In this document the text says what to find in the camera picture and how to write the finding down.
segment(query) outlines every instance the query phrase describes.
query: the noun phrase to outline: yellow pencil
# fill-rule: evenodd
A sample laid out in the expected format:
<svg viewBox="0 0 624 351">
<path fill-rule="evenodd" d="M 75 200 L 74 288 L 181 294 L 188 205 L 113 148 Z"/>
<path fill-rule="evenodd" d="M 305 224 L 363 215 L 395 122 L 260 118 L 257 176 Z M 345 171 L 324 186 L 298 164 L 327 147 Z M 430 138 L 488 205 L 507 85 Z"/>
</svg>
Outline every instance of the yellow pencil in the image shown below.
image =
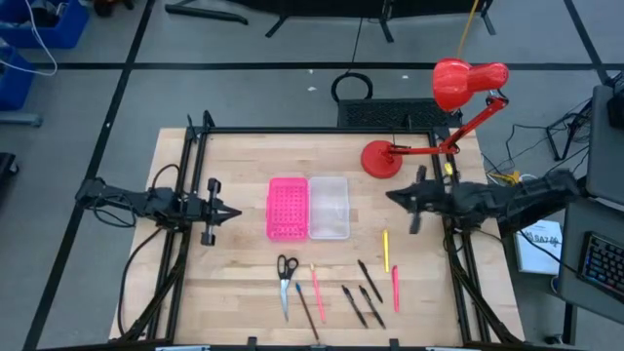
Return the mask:
<svg viewBox="0 0 624 351">
<path fill-rule="evenodd" d="M 388 229 L 383 230 L 383 259 L 385 261 L 386 273 L 390 273 L 390 259 L 388 256 Z"/>
</svg>

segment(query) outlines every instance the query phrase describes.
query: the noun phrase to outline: wooden table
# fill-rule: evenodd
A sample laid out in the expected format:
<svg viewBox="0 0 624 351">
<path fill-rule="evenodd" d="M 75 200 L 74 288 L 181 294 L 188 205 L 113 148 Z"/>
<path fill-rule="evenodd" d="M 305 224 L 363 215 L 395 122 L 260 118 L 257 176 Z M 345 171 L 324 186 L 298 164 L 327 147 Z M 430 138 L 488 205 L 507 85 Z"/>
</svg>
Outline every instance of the wooden table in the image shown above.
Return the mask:
<svg viewBox="0 0 624 351">
<path fill-rule="evenodd" d="M 183 136 L 183 129 L 161 130 L 147 184 L 163 166 L 179 162 Z M 208 198 L 208 178 L 216 177 L 222 182 L 219 197 L 243 214 L 215 229 L 214 247 L 200 245 L 204 225 L 193 227 L 175 343 L 245 344 L 249 336 L 257 336 L 260 345 L 313 344 L 314 336 L 294 288 L 294 282 L 299 282 L 326 344 L 388 345 L 389 338 L 399 338 L 402 346 L 461 344 L 449 261 L 442 247 L 441 219 L 435 214 L 423 214 L 419 234 L 410 235 L 410 215 L 384 194 L 408 186 L 419 165 L 427 166 L 427 176 L 433 178 L 431 157 L 405 157 L 396 176 L 375 179 L 360 165 L 362 148 L 375 139 L 392 137 L 210 135 L 200 197 Z M 399 135 L 396 141 L 414 147 L 428 146 L 426 136 Z M 476 136 L 465 137 L 459 146 L 461 153 L 456 163 L 461 179 L 486 181 Z M 190 186 L 190 174 L 186 189 Z M 265 234 L 266 195 L 269 179 L 275 176 L 347 177 L 351 237 L 345 241 L 270 242 Z M 175 183 L 175 172 L 167 171 L 159 179 L 159 186 L 173 187 Z M 393 310 L 391 276 L 383 270 L 381 233 L 385 228 L 390 233 L 390 264 L 399 266 L 400 313 Z M 153 222 L 141 220 L 133 249 L 153 230 Z M 494 220 L 488 220 L 484 230 L 498 233 Z M 154 294 L 164 238 L 161 234 L 141 250 L 130 268 L 124 301 L 126 328 Z M 478 233 L 473 235 L 472 242 L 486 301 L 509 330 L 524 339 L 502 246 Z M 281 307 L 276 273 L 278 254 L 295 256 L 300 262 L 289 288 L 289 322 L 285 321 Z M 384 297 L 383 304 L 372 295 L 357 259 L 366 263 Z M 320 321 L 310 263 L 317 266 L 327 314 L 325 324 Z M 341 285 L 350 288 L 369 323 L 368 330 L 356 317 Z M 387 330 L 374 319 L 358 285 L 369 290 Z M 477 339 L 477 323 L 470 301 L 467 297 L 472 335 Z M 168 310 L 167 301 L 161 321 L 166 321 Z M 113 325 L 111 335 L 115 336 L 118 332 Z M 164 335 L 164 328 L 160 328 L 159 335 Z"/>
</svg>

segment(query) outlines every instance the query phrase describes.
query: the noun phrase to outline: black marker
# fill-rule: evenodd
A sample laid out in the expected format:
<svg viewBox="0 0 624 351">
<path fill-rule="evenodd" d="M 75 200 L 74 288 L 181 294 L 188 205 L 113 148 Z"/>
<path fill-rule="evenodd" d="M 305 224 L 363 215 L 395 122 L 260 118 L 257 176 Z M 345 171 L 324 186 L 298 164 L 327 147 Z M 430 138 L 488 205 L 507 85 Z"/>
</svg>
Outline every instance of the black marker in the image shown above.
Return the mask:
<svg viewBox="0 0 624 351">
<path fill-rule="evenodd" d="M 369 293 L 367 292 L 367 290 L 362 288 L 362 286 L 360 286 L 360 292 L 362 292 L 362 295 L 364 296 L 364 299 L 369 304 L 370 310 L 372 311 L 372 315 L 374 316 L 374 318 L 377 319 L 377 322 L 379 322 L 379 324 L 381 325 L 382 328 L 386 329 L 386 325 L 383 324 L 383 320 L 381 319 L 381 316 L 379 316 L 379 313 L 377 312 L 377 310 L 372 305 L 371 297 L 369 296 Z"/>
<path fill-rule="evenodd" d="M 351 295 L 351 292 L 345 286 L 342 286 L 342 290 L 344 291 L 344 294 L 347 295 L 349 302 L 351 302 L 351 306 L 353 306 L 353 309 L 355 310 L 355 314 L 358 315 L 360 322 L 362 322 L 364 327 L 368 328 L 369 325 L 367 325 L 367 321 L 364 320 L 364 316 L 362 315 L 362 312 L 360 312 L 360 310 L 358 309 L 358 306 L 355 305 L 355 301 L 353 300 L 353 296 Z"/>
<path fill-rule="evenodd" d="M 358 264 L 360 265 L 360 268 L 362 268 L 362 271 L 364 272 L 364 275 L 367 277 L 367 280 L 369 281 L 370 287 L 372 288 L 372 292 L 377 296 L 377 298 L 379 299 L 379 302 L 383 303 L 383 298 L 381 298 L 381 294 L 379 293 L 379 291 L 377 290 L 377 287 L 372 282 L 371 276 L 369 275 L 369 270 L 364 265 L 364 263 L 361 260 L 359 260 L 359 259 L 358 259 Z"/>
</svg>

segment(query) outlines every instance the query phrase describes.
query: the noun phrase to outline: pink marker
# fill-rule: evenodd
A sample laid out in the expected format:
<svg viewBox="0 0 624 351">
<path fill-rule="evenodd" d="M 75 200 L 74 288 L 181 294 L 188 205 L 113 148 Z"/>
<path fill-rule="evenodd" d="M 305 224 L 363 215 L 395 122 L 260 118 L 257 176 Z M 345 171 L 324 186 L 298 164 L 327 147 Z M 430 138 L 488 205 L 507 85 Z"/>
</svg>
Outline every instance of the pink marker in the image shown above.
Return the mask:
<svg viewBox="0 0 624 351">
<path fill-rule="evenodd" d="M 399 312 L 399 267 L 392 267 L 392 290 L 394 291 L 394 311 Z"/>
<path fill-rule="evenodd" d="M 319 305 L 319 312 L 321 312 L 321 321 L 325 322 L 325 309 L 323 309 L 323 300 L 321 299 L 321 290 L 319 289 L 319 282 L 316 280 L 316 272 L 314 271 L 314 263 L 310 263 L 310 270 L 312 271 L 312 280 L 314 281 L 314 292 L 316 293 L 316 303 Z"/>
</svg>

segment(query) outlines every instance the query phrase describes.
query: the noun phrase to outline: yellow cable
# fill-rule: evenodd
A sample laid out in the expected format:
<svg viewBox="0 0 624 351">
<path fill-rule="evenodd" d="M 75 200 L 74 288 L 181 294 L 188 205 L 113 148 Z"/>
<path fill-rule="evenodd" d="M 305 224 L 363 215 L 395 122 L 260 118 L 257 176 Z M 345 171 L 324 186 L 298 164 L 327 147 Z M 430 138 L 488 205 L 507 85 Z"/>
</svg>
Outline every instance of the yellow cable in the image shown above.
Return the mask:
<svg viewBox="0 0 624 351">
<path fill-rule="evenodd" d="M 461 41 L 459 42 L 459 48 L 457 48 L 457 58 L 461 56 L 461 49 L 464 47 L 464 41 L 466 41 L 466 36 L 468 35 L 468 29 L 470 28 L 470 24 L 472 23 L 472 18 L 475 16 L 475 12 L 477 11 L 477 4 L 479 4 L 479 0 L 475 0 L 475 3 L 472 4 L 472 10 L 470 10 L 470 17 L 468 18 L 468 22 L 466 23 L 466 27 L 464 28 L 463 34 L 461 34 Z"/>
</svg>

